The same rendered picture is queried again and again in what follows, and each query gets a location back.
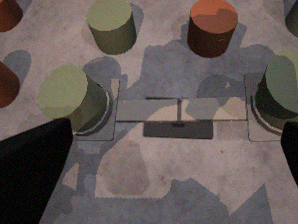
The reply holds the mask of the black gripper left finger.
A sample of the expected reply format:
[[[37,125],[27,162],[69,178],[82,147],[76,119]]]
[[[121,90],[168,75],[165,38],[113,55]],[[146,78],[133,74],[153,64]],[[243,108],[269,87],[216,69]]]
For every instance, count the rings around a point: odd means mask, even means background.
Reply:
[[[69,117],[0,140],[0,224],[40,224],[72,143]]]

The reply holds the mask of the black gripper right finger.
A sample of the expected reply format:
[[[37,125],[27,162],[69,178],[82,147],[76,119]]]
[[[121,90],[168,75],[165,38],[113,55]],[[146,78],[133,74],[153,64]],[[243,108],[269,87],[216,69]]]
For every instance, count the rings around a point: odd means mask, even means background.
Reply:
[[[287,121],[282,129],[281,147],[285,153],[287,164],[298,186],[298,123]]]

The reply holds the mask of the orange cylinder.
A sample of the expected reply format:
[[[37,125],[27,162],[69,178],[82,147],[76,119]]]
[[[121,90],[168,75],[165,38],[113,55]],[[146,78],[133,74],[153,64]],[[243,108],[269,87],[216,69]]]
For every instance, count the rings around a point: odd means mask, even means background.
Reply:
[[[16,0],[0,0],[0,32],[15,28],[23,18],[23,10]]]
[[[225,53],[238,14],[225,0],[200,0],[190,10],[188,44],[196,55],[213,59]]]
[[[5,108],[11,104],[16,99],[19,89],[19,77],[0,60],[0,108]]]

